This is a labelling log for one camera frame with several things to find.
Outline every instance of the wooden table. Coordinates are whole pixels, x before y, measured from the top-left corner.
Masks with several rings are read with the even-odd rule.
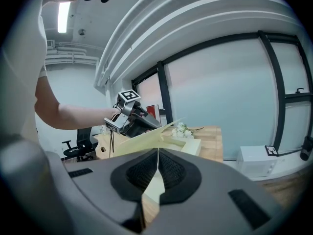
[[[199,129],[200,127],[190,128],[191,130]],[[166,129],[162,135],[170,136],[174,127]],[[210,159],[218,162],[223,162],[223,143],[222,132],[220,127],[217,126],[205,126],[200,130],[194,131],[195,139],[201,140],[201,150],[199,157]],[[104,147],[110,145],[109,135],[97,135],[95,138],[99,141],[99,145],[96,148],[96,154],[99,159],[106,159],[109,157],[109,150]],[[121,142],[127,140],[124,136],[114,136],[114,146],[118,146]],[[148,226],[159,212],[159,204],[152,200],[148,195],[142,195],[142,206],[146,225]]]

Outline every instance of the fluorescent light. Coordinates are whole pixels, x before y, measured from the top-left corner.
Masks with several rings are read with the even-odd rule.
[[[61,2],[59,5],[58,31],[59,33],[67,32],[67,18],[70,2]]]

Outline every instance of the office chair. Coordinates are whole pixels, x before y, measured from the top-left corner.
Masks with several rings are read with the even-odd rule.
[[[90,133],[91,133],[91,127],[85,128],[85,129],[79,129],[77,130],[77,140],[76,140],[76,147],[70,147],[68,141],[64,141],[62,143],[66,143],[68,146],[68,149],[63,152],[63,154],[70,158],[77,157],[77,162],[80,161],[86,161],[88,159],[93,159],[93,156],[88,156],[87,153],[92,152],[95,150],[97,143],[92,144],[90,141]]]

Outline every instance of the white t-shirt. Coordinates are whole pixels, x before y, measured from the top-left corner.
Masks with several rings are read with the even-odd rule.
[[[47,50],[42,2],[28,2],[0,50],[0,132],[37,143],[35,90],[38,78],[46,76]]]

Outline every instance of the person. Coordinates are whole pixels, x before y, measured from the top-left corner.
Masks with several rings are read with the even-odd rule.
[[[53,94],[45,69],[47,45],[41,10],[49,2],[65,1],[75,0],[30,0],[1,47],[0,87],[6,92],[0,95],[0,115],[5,133],[21,134],[39,143],[34,110],[46,124],[63,130],[103,125],[104,118],[120,113],[115,108],[62,104]]]

